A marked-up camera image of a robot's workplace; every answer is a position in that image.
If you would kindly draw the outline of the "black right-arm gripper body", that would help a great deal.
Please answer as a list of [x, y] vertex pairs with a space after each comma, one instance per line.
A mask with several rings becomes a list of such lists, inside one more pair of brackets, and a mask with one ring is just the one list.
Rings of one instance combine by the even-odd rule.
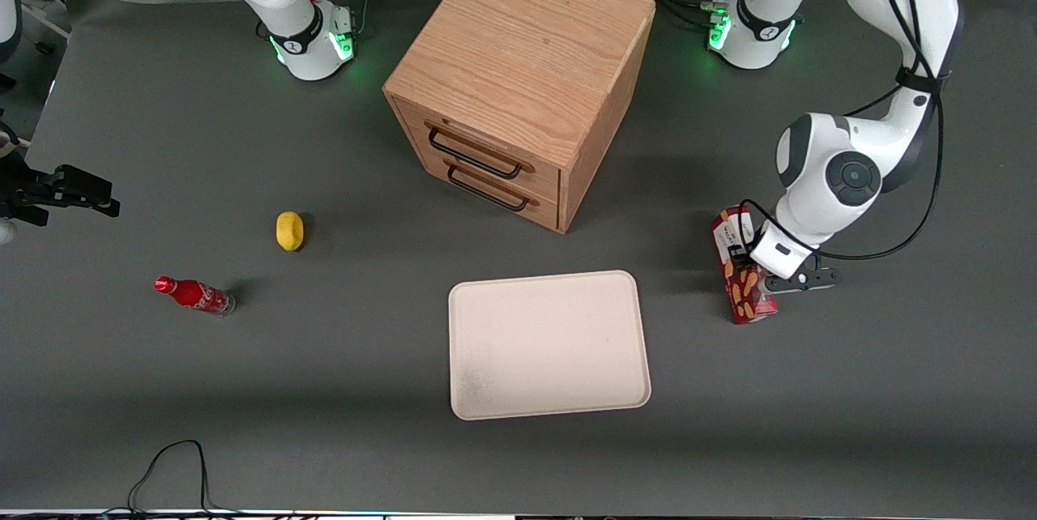
[[19, 152], [1, 158], [1, 202], [3, 206], [28, 207], [51, 202], [55, 192], [41, 183], [41, 173], [30, 169]]

